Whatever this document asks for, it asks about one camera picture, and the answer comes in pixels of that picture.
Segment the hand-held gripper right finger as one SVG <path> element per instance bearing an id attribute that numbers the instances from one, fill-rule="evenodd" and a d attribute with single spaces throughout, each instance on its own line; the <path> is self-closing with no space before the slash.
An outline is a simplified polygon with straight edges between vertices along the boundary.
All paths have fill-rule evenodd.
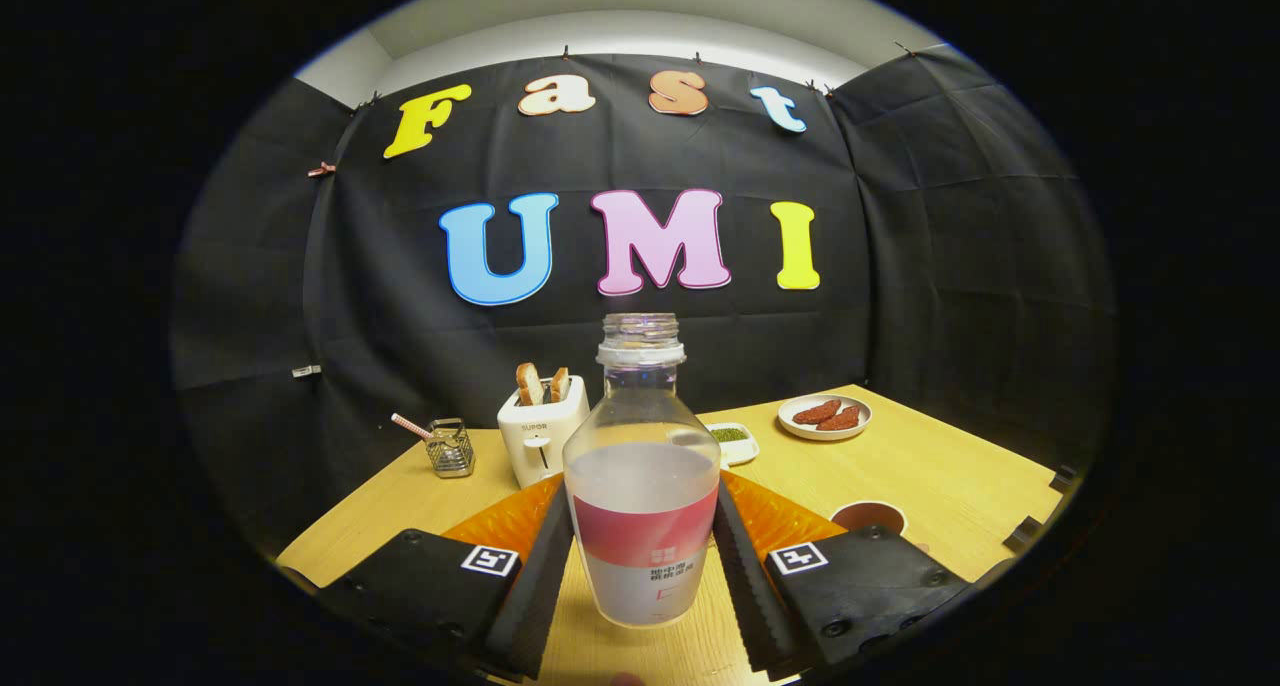
<path id="1" fill-rule="evenodd" d="M 858 668 L 972 593 L 886 526 L 844 529 L 728 471 L 713 535 L 749 664 L 772 680 Z"/>

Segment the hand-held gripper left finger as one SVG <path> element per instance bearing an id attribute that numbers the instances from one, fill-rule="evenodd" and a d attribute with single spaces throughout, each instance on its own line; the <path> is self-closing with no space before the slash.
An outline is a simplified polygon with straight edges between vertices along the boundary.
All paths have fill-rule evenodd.
<path id="1" fill-rule="evenodd" d="M 434 659 L 538 680 L 572 538 L 554 475 L 444 534 L 402 530 L 317 599 Z"/>

